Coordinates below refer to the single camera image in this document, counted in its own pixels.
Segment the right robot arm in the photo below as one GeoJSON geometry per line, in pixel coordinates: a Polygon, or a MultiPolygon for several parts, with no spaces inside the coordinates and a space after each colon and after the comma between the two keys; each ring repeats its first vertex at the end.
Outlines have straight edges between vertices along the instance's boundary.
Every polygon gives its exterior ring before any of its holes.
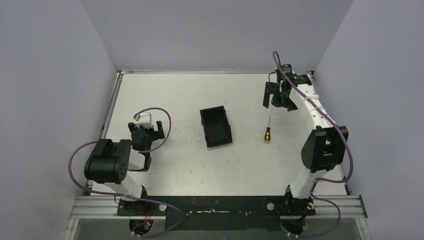
{"type": "Polygon", "coordinates": [[[265,83],[262,105],[299,111],[309,135],[301,148],[303,166],[295,180],[288,185],[291,195],[282,199],[282,209],[295,214],[302,207],[300,199],[311,197],[318,181],[343,162],[349,132],[328,116],[307,74],[289,73],[288,79],[275,70],[276,81],[265,83]]]}

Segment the yellow black handled screwdriver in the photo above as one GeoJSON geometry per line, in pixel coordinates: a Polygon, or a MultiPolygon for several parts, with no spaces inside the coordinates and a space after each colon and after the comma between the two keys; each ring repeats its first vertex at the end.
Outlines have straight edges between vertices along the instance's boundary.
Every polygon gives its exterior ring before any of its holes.
{"type": "Polygon", "coordinates": [[[269,143],[270,142],[270,139],[271,139],[271,127],[270,127],[270,123],[271,123],[271,116],[268,117],[268,125],[266,127],[265,134],[264,134],[264,142],[265,143],[269,143]]]}

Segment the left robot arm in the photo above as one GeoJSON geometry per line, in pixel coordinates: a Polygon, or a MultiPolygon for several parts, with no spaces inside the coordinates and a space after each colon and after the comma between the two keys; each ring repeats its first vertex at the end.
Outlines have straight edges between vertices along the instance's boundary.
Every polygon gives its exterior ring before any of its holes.
{"type": "Polygon", "coordinates": [[[151,166],[150,150],[154,141],[165,138],[163,124],[156,122],[157,129],[150,121],[138,120],[128,123],[131,139],[114,142],[108,138],[97,141],[84,167],[87,180],[104,184],[121,199],[129,201],[128,208],[137,216],[148,210],[147,190],[137,183],[129,172],[147,172],[151,166]]]}

